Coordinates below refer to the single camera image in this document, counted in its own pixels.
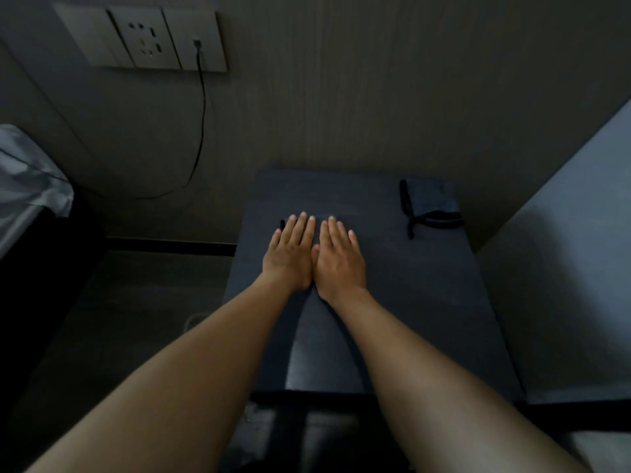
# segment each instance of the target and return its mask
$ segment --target person's right arm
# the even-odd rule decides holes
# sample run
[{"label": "person's right arm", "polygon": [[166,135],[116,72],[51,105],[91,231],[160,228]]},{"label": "person's right arm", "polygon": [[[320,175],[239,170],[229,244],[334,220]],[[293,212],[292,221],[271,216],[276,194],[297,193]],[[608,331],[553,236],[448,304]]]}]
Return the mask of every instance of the person's right arm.
[{"label": "person's right arm", "polygon": [[417,471],[586,471],[483,381],[372,298],[357,237],[341,222],[322,223],[312,256],[318,293],[356,341],[386,421]]}]

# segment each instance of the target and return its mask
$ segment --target dark gray table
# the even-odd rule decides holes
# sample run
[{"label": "dark gray table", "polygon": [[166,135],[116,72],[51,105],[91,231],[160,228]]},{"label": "dark gray table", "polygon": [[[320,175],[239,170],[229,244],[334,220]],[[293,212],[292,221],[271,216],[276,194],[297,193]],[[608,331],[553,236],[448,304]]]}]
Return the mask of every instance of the dark gray table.
[{"label": "dark gray table", "polygon": [[[368,289],[402,322],[508,400],[522,390],[462,228],[415,227],[408,239],[391,175],[267,170],[245,210],[224,302],[249,286],[280,219],[334,214],[357,233]],[[314,287],[294,295],[272,332],[255,390],[372,393],[366,366],[342,322]]]}]

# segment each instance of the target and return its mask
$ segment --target black cable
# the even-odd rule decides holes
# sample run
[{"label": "black cable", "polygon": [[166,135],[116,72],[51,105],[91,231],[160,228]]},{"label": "black cable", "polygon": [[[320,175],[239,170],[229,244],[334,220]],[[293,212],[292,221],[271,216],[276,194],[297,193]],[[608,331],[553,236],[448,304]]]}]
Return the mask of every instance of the black cable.
[{"label": "black cable", "polygon": [[[202,95],[204,96],[204,106],[202,108],[202,113],[201,113],[201,136],[199,138],[199,147],[198,147],[198,153],[197,156],[195,157],[195,163],[193,164],[193,169],[191,170],[191,175],[189,176],[189,180],[186,181],[186,184],[184,184],[182,187],[176,188],[176,189],[172,189],[170,191],[167,192],[163,192],[162,194],[158,194],[155,196],[151,196],[151,197],[132,197],[133,200],[153,200],[153,199],[159,199],[161,197],[165,197],[166,195],[172,194],[178,190],[182,190],[184,189],[186,186],[188,186],[191,183],[191,180],[193,179],[193,176],[195,175],[195,171],[197,170],[197,166],[199,164],[199,158],[201,157],[201,148],[204,145],[204,120],[206,119],[206,87],[204,85],[204,74],[203,71],[201,70],[201,59],[200,59],[200,52],[201,52],[201,43],[196,43],[195,44],[196,48],[197,48],[197,53],[195,55],[195,59],[197,61],[197,65],[198,65],[198,72],[199,72],[199,81],[201,82],[201,92]],[[68,179],[64,179],[64,178],[60,178],[59,176],[56,176],[54,174],[51,173],[47,173],[46,171],[42,171],[40,168],[33,166],[32,164],[29,164],[28,162],[18,158],[17,156],[14,156],[13,154],[6,152],[4,149],[2,149],[0,147],[0,152],[2,152],[3,154],[5,154],[6,156],[9,156],[12,159],[15,159],[16,161],[24,164],[25,166],[28,166],[29,168],[35,169],[37,172],[40,172],[42,174],[45,174],[53,179],[58,179],[60,181],[63,182],[67,182],[68,184],[72,185],[73,183],[68,181]],[[109,198],[109,196],[106,196],[105,194],[100,193],[99,191],[95,191],[93,189],[90,189],[88,187],[82,186],[81,184],[76,184],[79,188],[95,193],[101,197],[106,197]]]}]

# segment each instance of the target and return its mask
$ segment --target person's left hand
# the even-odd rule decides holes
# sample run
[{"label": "person's left hand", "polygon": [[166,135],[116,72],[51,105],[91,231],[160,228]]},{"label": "person's left hand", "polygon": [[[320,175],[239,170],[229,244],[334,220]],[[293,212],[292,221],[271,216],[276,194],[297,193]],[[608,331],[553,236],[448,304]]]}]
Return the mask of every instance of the person's left hand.
[{"label": "person's left hand", "polygon": [[296,219],[291,215],[281,232],[272,235],[269,248],[263,257],[265,278],[282,282],[290,293],[306,290],[311,285],[311,242],[316,229],[316,218],[307,213]]}]

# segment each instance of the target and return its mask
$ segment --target wall outlet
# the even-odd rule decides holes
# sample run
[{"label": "wall outlet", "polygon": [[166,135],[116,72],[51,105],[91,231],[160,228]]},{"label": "wall outlet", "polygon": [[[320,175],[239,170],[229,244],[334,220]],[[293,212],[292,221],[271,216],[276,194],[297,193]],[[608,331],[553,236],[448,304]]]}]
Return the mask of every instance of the wall outlet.
[{"label": "wall outlet", "polygon": [[134,67],[105,8],[65,3],[52,6],[91,66]]},{"label": "wall outlet", "polygon": [[197,71],[197,49],[201,42],[200,62],[203,71],[227,71],[222,39],[214,11],[163,8],[182,69]]},{"label": "wall outlet", "polygon": [[109,8],[137,68],[182,69],[160,8]]}]

